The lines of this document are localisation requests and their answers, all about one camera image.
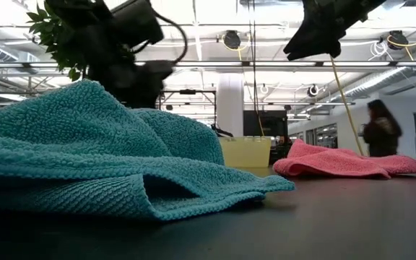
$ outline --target table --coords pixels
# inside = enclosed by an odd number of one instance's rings
[[[0,259],[416,260],[416,177],[299,179],[219,214],[162,224],[0,213]]]

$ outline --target yellow container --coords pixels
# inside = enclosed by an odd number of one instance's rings
[[[270,137],[220,137],[220,144],[228,167],[269,167]]]

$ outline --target dark jacket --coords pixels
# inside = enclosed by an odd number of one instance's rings
[[[387,118],[377,118],[364,128],[363,138],[368,144],[371,157],[397,154],[399,135]]]

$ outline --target green leaves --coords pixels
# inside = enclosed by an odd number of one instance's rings
[[[36,11],[38,12],[39,17],[43,20],[49,17],[48,13],[41,9],[39,4],[36,4]]]
[[[65,25],[52,8],[44,1],[44,10],[36,6],[36,12],[28,12],[31,19],[27,23],[30,33],[38,34],[40,45],[46,47],[46,53],[58,64],[58,70],[68,68],[69,78],[77,81],[86,74],[87,63],[79,47],[72,40],[74,31]]]
[[[77,81],[81,77],[81,72],[77,71],[75,68],[71,68],[69,71],[69,78],[72,81]]]
[[[54,11],[52,10],[52,8],[49,6],[47,1],[44,1],[44,9],[46,10],[46,12],[54,18],[57,18],[57,15],[54,13]]]
[[[28,12],[27,15],[33,22],[42,22],[44,20],[44,18],[42,18],[40,15],[33,12]]]

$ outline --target towel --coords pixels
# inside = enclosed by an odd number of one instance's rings
[[[2,209],[179,220],[293,188],[226,168],[210,128],[125,108],[96,82],[0,109]]]
[[[416,173],[416,160],[402,155],[365,157],[349,149],[317,147],[298,139],[287,158],[274,164],[274,170],[282,176],[312,174],[389,179],[398,174]]]

